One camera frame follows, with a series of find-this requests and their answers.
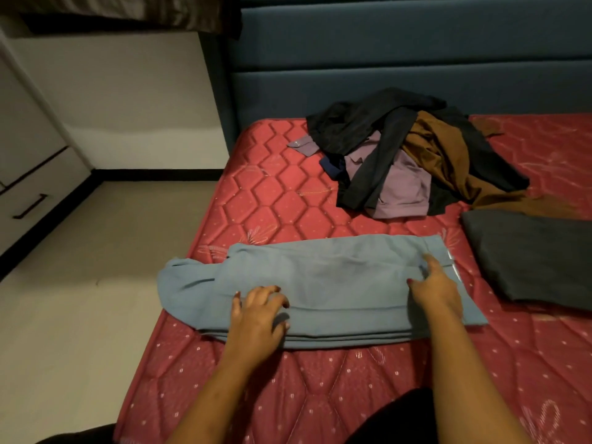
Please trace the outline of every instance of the black baseboard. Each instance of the black baseboard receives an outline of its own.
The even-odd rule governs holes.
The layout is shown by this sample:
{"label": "black baseboard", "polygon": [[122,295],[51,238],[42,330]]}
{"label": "black baseboard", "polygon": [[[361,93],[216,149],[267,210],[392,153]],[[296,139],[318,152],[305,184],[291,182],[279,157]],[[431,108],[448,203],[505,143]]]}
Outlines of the black baseboard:
{"label": "black baseboard", "polygon": [[35,224],[25,235],[0,255],[0,280],[10,273],[43,238],[54,230],[72,211],[80,205],[101,184],[95,175],[89,176],[72,193],[67,195],[47,215]]}
{"label": "black baseboard", "polygon": [[142,180],[218,180],[223,170],[93,170],[101,180],[131,181]]}

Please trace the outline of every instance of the padded headboard panel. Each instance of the padded headboard panel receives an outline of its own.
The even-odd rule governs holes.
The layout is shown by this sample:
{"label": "padded headboard panel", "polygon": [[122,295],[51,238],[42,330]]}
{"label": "padded headboard panel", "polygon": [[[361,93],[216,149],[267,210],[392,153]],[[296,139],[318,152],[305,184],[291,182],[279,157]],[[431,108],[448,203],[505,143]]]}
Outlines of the padded headboard panel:
{"label": "padded headboard panel", "polygon": [[222,50],[239,130],[388,86],[469,113],[592,111],[592,0],[241,1]]}

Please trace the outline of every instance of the hand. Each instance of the hand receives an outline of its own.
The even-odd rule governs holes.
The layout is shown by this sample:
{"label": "hand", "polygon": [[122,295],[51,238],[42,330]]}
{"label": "hand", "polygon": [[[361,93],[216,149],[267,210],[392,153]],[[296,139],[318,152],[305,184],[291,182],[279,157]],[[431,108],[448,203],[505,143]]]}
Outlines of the hand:
{"label": "hand", "polygon": [[448,278],[440,262],[433,255],[424,254],[423,258],[427,262],[430,275],[423,282],[407,280],[413,299],[426,314],[448,307],[462,319],[463,303],[456,284]]}
{"label": "hand", "polygon": [[278,348],[290,328],[286,321],[273,328],[280,307],[290,306],[279,290],[276,285],[258,286],[249,291],[244,305],[241,305],[241,292],[236,292],[222,361],[231,361],[233,366],[250,374]]}

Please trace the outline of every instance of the folded dark gray garment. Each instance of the folded dark gray garment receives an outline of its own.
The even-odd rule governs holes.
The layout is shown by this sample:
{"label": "folded dark gray garment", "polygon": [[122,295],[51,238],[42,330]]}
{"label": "folded dark gray garment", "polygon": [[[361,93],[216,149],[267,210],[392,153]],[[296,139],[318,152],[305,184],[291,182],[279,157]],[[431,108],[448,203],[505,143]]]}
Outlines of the folded dark gray garment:
{"label": "folded dark gray garment", "polygon": [[592,222],[472,210],[462,223],[498,294],[592,311]]}
{"label": "folded dark gray garment", "polygon": [[290,299],[278,320],[289,319],[286,349],[396,343],[428,336],[406,279],[422,280],[421,255],[442,264],[461,293],[466,324],[487,320],[458,279],[439,236],[364,235],[276,245],[237,244],[223,263],[170,261],[158,276],[163,308],[175,318],[225,340],[236,291],[279,285]]}

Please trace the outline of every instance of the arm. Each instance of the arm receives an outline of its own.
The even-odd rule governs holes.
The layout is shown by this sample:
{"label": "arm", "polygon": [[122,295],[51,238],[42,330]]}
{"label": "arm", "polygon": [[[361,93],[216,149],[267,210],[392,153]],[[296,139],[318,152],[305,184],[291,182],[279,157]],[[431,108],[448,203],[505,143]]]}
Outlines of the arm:
{"label": "arm", "polygon": [[230,329],[220,363],[197,399],[173,431],[167,444],[220,444],[232,421],[253,371],[277,349],[290,327],[273,319],[288,300],[277,286],[257,287],[249,292],[245,305],[241,293],[232,301]]}
{"label": "arm", "polygon": [[432,335],[433,391],[441,444],[532,444],[485,369],[462,322],[463,304],[439,262],[426,255],[430,276],[409,280]]}

